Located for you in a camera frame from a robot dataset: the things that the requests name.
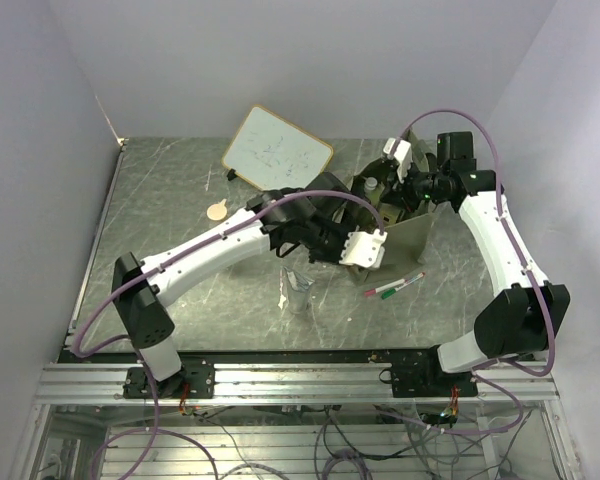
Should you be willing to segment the yellow-green pump bottle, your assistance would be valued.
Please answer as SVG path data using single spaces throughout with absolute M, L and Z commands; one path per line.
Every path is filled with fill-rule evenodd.
M 363 185 L 364 195 L 370 204 L 376 204 L 382 193 L 382 185 L 375 177 L 367 177 Z

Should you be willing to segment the olive canvas bag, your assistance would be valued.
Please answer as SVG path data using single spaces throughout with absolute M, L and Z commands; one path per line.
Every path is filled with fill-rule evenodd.
M 410 130 L 404 141 L 411 144 L 413 165 L 423 172 L 429 172 L 437 166 L 436 158 L 427 143 L 419 139 Z M 358 266 L 348 267 L 349 276 L 357 286 L 371 286 L 397 280 L 406 274 L 417 270 L 428 236 L 434 221 L 431 204 L 422 201 L 415 210 L 409 211 L 403 206 L 393 206 L 380 202 L 380 193 L 385 186 L 385 180 L 390 176 L 392 165 L 383 161 L 384 151 L 390 150 L 391 145 L 382 147 L 380 158 L 370 162 L 362 170 L 356 172 L 350 183 L 351 193 L 365 199 L 379 212 L 383 218 L 388 238 L 383 244 L 384 257 L 377 269 L 363 269 Z M 364 183 L 368 177 L 377 180 L 374 192 L 367 192 Z M 375 218 L 357 204 L 347 203 L 344 207 L 343 223 L 355 221 L 361 230 L 373 230 L 377 227 Z

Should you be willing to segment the green bottle beige cap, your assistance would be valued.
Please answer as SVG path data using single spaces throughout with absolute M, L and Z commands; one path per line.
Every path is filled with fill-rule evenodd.
M 210 205 L 206 210 L 206 215 L 209 220 L 222 221 L 228 215 L 227 200 L 223 199 L 217 203 Z

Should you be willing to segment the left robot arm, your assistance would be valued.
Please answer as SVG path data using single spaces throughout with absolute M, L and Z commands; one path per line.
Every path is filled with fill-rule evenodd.
M 153 257 L 119 257 L 113 304 L 146 363 L 129 370 L 125 397 L 210 397 L 211 371 L 182 361 L 168 307 L 207 278 L 263 253 L 282 258 L 304 247 L 310 262 L 338 263 L 356 226 L 335 214 L 355 200 L 333 174 L 321 173 L 305 188 L 265 190 L 211 230 Z

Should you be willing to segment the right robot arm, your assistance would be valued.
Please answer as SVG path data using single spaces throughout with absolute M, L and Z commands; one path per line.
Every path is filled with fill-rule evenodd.
M 543 352 L 553 368 L 556 335 L 571 297 L 563 284 L 553 284 L 532 259 L 511 218 L 502 186 L 493 170 L 480 170 L 470 132 L 438 137 L 436 167 L 423 171 L 411 144 L 390 138 L 383 148 L 390 164 L 388 197 L 409 211 L 423 202 L 448 203 L 471 232 L 489 272 L 494 298 L 478 315 L 471 332 L 437 349 L 438 361 L 420 373 L 430 394 L 445 394 L 456 373 Z

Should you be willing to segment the red marker pen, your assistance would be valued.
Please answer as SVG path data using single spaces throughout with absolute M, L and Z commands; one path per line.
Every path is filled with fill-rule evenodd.
M 411 278 L 401 278 L 399 280 L 392 281 L 385 285 L 381 285 L 379 287 L 369 289 L 364 292 L 364 296 L 370 297 L 370 296 L 373 296 L 376 294 L 384 294 L 386 291 L 399 289 L 403 285 L 409 285 L 411 283 L 414 283 L 414 282 L 420 280 L 421 278 L 423 278 L 424 276 L 425 276 L 424 272 L 419 272 L 418 274 L 416 274 L 415 276 L 413 276 Z

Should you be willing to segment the green marker pen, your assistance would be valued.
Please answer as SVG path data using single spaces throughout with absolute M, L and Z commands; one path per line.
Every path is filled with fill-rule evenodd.
M 383 292 L 383 293 L 381 294 L 381 299 L 385 300 L 385 299 L 387 299 L 387 298 L 389 298 L 389 297 L 393 296 L 395 293 L 397 293 L 397 292 L 398 292 L 398 291 L 400 291 L 400 290 L 401 290 L 403 287 L 406 287 L 406 286 L 407 286 L 407 285 L 406 285 L 406 283 L 403 283 L 403 284 L 401 284 L 401 285 L 398 285 L 398 286 L 396 286 L 396 287 L 392 287 L 392 288 L 391 288 L 391 289 L 389 289 L 389 290 L 386 290 L 385 292 Z

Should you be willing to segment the small whiteboard on stand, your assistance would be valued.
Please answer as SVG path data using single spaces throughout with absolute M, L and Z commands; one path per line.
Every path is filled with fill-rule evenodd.
M 221 163 L 264 191 L 304 188 L 328 165 L 333 147 L 255 105 L 242 121 Z

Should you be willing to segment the aluminium mounting rail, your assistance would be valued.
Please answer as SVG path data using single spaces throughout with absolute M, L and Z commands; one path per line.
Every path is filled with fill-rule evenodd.
M 425 365 L 419 350 L 214 352 L 181 355 L 191 371 L 191 393 L 160 388 L 160 402 L 189 405 L 401 404 L 409 400 L 460 402 L 554 400 L 549 376 L 532 377 L 500 363 L 476 376 L 442 374 Z M 63 353 L 43 370 L 34 401 L 54 406 L 141 406 L 150 402 L 143 373 L 129 353 L 96 354 L 80 361 Z

